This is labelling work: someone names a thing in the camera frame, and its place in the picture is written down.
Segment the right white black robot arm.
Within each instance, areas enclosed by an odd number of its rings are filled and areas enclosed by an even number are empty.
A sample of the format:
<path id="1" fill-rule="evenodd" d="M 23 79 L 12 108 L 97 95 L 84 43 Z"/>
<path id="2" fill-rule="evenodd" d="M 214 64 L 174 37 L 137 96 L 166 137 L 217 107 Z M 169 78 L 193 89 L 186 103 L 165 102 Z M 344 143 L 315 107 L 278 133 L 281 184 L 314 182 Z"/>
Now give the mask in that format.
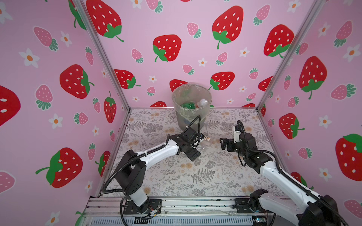
<path id="1" fill-rule="evenodd" d="M 241 121 L 233 128 L 232 139 L 221 138 L 223 150 L 236 152 L 242 166 L 248 166 L 281 189 L 291 200 L 287 202 L 258 189 L 249 196 L 249 202 L 237 208 L 253 212 L 271 211 L 296 226 L 346 226 L 348 223 L 339 214 L 337 203 L 328 195 L 321 196 L 290 176 L 280 165 L 276 155 L 258 150 L 255 138 L 245 131 Z"/>

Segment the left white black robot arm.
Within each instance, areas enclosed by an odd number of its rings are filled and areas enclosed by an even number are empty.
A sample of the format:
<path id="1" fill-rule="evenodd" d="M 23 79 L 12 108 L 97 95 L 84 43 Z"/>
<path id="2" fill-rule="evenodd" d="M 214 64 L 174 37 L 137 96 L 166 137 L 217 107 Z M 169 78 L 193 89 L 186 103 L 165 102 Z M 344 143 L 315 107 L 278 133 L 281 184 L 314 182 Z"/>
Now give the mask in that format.
<path id="1" fill-rule="evenodd" d="M 104 183 L 102 193 L 123 193 L 139 212 L 144 212 L 150 204 L 148 195 L 141 188 L 146 171 L 160 161 L 180 153 L 185 153 L 190 161 L 195 161 L 200 156 L 197 147 L 205 139 L 200 126 L 201 116 L 197 116 L 182 133 L 168 135 L 164 143 L 143 152 L 127 151 Z"/>

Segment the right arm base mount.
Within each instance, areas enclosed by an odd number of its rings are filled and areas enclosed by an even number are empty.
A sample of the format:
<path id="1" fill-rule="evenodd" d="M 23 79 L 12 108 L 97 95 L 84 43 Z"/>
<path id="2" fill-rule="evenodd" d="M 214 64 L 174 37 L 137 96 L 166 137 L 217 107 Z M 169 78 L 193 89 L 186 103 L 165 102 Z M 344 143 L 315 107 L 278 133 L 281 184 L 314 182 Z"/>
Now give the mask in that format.
<path id="1" fill-rule="evenodd" d="M 237 213 L 268 213 L 254 198 L 236 198 L 232 208 L 236 209 Z"/>

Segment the green bottle yellow cap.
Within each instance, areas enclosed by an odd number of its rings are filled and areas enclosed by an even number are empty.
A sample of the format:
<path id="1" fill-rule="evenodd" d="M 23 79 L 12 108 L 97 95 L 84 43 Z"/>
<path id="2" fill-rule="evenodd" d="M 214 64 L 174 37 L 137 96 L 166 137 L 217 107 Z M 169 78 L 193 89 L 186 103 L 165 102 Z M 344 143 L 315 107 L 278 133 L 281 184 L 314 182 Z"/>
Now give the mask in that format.
<path id="1" fill-rule="evenodd" d="M 181 105 L 181 107 L 186 109 L 197 109 L 197 105 L 194 102 L 188 102 Z"/>

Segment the clear bottle red cap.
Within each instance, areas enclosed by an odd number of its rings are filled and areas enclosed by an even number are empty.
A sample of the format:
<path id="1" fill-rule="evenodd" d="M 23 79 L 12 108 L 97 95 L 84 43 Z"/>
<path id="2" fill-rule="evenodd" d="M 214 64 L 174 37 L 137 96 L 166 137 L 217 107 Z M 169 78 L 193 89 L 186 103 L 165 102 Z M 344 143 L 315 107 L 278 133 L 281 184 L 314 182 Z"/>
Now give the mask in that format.
<path id="1" fill-rule="evenodd" d="M 196 104 L 195 104 L 195 107 L 196 108 L 201 108 L 201 107 L 205 107 L 209 104 L 209 102 L 206 100 L 206 99 L 201 99 L 200 101 L 198 101 Z"/>

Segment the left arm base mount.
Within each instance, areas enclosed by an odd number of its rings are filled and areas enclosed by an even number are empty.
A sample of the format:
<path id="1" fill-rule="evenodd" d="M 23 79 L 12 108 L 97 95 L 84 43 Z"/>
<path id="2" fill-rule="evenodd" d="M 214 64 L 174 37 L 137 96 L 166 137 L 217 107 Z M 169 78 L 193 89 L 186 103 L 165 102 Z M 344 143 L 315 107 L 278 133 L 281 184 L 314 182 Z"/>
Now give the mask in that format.
<path id="1" fill-rule="evenodd" d="M 148 199 L 142 206 L 138 207 L 134 201 L 127 200 L 123 205 L 122 213 L 125 215 L 146 214 L 155 215 L 160 214 L 162 208 L 162 199 Z"/>

